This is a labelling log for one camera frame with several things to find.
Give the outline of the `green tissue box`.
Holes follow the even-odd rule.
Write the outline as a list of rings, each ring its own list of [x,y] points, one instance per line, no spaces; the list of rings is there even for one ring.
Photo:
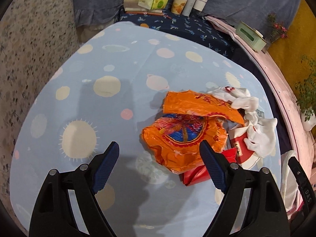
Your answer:
[[[236,34],[244,40],[252,50],[259,52],[265,45],[266,41],[263,35],[256,29],[251,28],[244,22],[240,22],[236,28]]]

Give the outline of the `navy patterned cloth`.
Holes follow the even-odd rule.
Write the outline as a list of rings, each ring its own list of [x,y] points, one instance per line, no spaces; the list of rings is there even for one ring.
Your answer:
[[[235,51],[235,45],[230,36],[215,29],[211,23],[202,18],[176,15],[166,10],[161,15],[143,12],[128,13],[121,10],[118,19],[190,40],[229,59]]]

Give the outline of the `tall white bottle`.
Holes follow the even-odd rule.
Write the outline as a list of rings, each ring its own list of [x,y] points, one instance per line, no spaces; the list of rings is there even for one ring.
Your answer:
[[[191,13],[191,10],[194,6],[196,0],[187,0],[185,7],[182,10],[182,15],[188,17]]]

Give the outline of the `yellow fabric backdrop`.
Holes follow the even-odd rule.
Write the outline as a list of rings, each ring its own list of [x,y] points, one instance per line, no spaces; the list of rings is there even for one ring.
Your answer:
[[[288,37],[274,42],[268,52],[293,90],[308,77],[309,66],[301,58],[315,59],[315,16],[305,0],[300,2]]]

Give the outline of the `red and white paper cup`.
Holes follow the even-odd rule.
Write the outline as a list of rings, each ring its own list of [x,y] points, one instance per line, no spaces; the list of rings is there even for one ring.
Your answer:
[[[260,157],[257,154],[249,150],[244,142],[247,138],[247,127],[235,126],[228,131],[230,144],[233,148],[237,149],[236,161],[237,163],[246,170],[252,169]]]

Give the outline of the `white cloth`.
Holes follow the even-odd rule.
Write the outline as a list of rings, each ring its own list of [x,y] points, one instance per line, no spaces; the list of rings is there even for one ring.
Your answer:
[[[229,102],[233,109],[244,110],[244,124],[236,125],[229,131],[231,142],[244,144],[260,158],[265,158],[275,151],[277,119],[259,118],[259,99],[251,96],[248,89],[219,87],[208,93],[219,100]]]

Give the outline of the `light blue planet tablecloth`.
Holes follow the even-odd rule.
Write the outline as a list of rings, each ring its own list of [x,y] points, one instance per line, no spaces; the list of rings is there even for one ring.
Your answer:
[[[29,228],[49,170],[88,163],[115,141],[119,159],[97,199],[118,236],[202,236],[221,201],[211,181],[183,185],[141,141],[169,91],[244,87],[272,106],[257,78],[215,51],[178,36],[116,23],[57,70],[32,105],[14,147],[10,200]]]

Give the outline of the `green plant in white pot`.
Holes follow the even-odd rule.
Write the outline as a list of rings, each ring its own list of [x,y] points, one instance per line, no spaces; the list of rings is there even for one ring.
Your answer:
[[[308,65],[309,74],[304,80],[295,84],[298,91],[296,104],[301,111],[301,121],[305,131],[315,127],[315,59],[302,55],[301,63]]]

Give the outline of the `orange pencil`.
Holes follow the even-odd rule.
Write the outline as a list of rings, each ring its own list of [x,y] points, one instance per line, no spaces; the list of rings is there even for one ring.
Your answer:
[[[166,13],[156,13],[156,12],[147,12],[147,11],[130,11],[126,12],[127,14],[139,14],[139,15],[148,15],[148,16],[160,16],[168,19],[172,19],[170,16],[168,16]]]

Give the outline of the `white jar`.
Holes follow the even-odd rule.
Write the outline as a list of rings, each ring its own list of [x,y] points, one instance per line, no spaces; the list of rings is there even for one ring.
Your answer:
[[[208,0],[196,0],[193,8],[199,12],[202,12]]]

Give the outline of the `green tissue pack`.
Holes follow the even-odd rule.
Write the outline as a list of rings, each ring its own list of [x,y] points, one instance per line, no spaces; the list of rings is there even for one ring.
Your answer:
[[[138,0],[138,6],[146,10],[162,10],[167,3],[168,0]]]

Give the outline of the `red flowers in vase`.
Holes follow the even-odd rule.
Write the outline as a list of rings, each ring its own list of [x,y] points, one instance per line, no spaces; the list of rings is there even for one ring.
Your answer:
[[[269,27],[268,40],[270,43],[275,42],[279,38],[286,39],[288,37],[288,29],[285,28],[283,23],[278,23],[276,21],[276,13],[270,13],[267,16],[267,22]]]

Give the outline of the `pink quilt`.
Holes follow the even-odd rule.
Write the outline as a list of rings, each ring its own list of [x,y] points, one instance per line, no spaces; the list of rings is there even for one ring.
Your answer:
[[[303,128],[296,97],[281,70],[269,53],[255,52],[222,20],[207,16],[214,28],[229,36],[235,50],[231,61],[250,71],[259,80],[268,97],[273,116],[278,119],[277,133],[281,153],[289,149],[309,162],[314,162],[315,140]]]

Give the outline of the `orange printed plastic bag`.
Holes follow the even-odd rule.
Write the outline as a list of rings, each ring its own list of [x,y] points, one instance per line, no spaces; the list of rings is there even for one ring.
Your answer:
[[[174,174],[203,165],[199,151],[203,140],[215,152],[224,150],[228,139],[225,121],[244,124],[230,102],[192,90],[167,92],[162,109],[163,115],[142,130],[141,138],[156,162]]]

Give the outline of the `yellow floral cup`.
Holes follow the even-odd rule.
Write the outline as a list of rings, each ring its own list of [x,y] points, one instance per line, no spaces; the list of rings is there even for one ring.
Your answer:
[[[187,0],[173,0],[171,6],[171,12],[176,15],[180,15],[187,3]]]

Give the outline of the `trash bin with white liner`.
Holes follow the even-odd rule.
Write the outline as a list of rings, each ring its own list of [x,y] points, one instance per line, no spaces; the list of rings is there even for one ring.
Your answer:
[[[296,178],[289,168],[288,162],[291,157],[298,158],[295,150],[289,150],[281,155],[281,188],[280,194],[284,202],[284,207],[290,218],[300,207],[302,196],[298,190]]]

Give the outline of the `red envelope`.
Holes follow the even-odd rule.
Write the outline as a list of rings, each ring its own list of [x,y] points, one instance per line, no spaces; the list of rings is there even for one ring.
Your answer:
[[[236,163],[237,148],[231,148],[221,152],[229,163]],[[204,165],[198,166],[192,170],[179,175],[180,181],[185,186],[192,186],[211,179],[208,170]]]

